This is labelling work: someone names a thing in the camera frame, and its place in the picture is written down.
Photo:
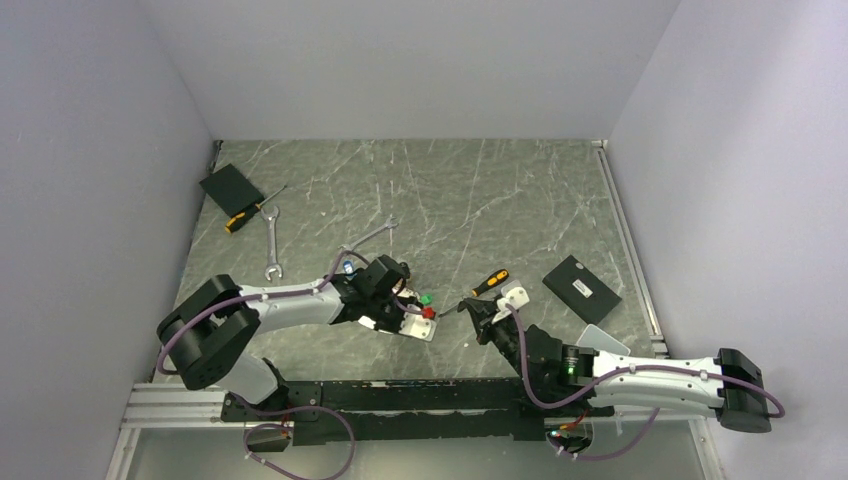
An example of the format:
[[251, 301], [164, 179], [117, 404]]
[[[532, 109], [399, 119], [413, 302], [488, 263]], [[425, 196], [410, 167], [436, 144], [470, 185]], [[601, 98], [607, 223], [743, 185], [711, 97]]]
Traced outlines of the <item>metal key organizer plate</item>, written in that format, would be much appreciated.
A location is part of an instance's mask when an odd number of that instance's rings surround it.
[[357, 321], [357, 323], [369, 330], [389, 334], [388, 330], [384, 330], [376, 321], [372, 320], [369, 317], [363, 316]]

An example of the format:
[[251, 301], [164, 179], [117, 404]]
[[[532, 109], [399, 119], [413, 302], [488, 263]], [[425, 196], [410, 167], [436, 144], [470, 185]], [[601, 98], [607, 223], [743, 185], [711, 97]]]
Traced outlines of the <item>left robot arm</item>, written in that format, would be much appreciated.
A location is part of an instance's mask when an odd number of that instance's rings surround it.
[[312, 282], [280, 287], [238, 285], [216, 275], [175, 308], [156, 329], [156, 369], [178, 376], [189, 390], [218, 386], [245, 400], [264, 420], [287, 406], [287, 385], [267, 359], [248, 353], [251, 342], [274, 331], [369, 320], [381, 333], [403, 334], [424, 316], [419, 295], [407, 289], [408, 267], [380, 255], [347, 276], [338, 268]]

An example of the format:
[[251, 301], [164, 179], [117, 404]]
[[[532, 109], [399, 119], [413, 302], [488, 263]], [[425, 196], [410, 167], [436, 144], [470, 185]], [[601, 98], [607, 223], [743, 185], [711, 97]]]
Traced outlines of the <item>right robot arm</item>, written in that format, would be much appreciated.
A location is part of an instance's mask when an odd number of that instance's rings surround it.
[[762, 434], [786, 409], [764, 387], [762, 370], [741, 351], [713, 357], [650, 359], [566, 344], [532, 324], [505, 299], [466, 298], [479, 344], [493, 345], [518, 374], [527, 403], [574, 415], [633, 406], [713, 417], [728, 430]]

